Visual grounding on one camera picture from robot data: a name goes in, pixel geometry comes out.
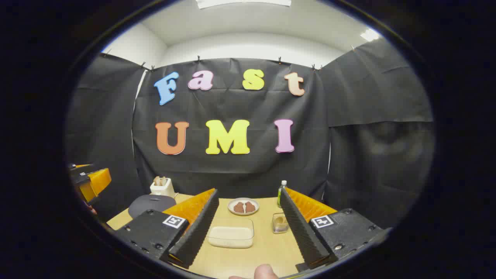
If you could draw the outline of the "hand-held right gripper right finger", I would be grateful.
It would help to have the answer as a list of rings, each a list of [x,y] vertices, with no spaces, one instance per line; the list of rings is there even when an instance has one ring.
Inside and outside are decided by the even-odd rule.
[[[352,208],[338,211],[289,188],[280,191],[280,205],[309,269],[347,258],[388,235]]]

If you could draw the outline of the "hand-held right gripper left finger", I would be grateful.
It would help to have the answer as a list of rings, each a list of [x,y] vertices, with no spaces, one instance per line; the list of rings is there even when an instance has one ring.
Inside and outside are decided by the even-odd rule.
[[[209,189],[164,211],[144,210],[115,233],[146,256],[188,269],[214,219],[218,195]]]

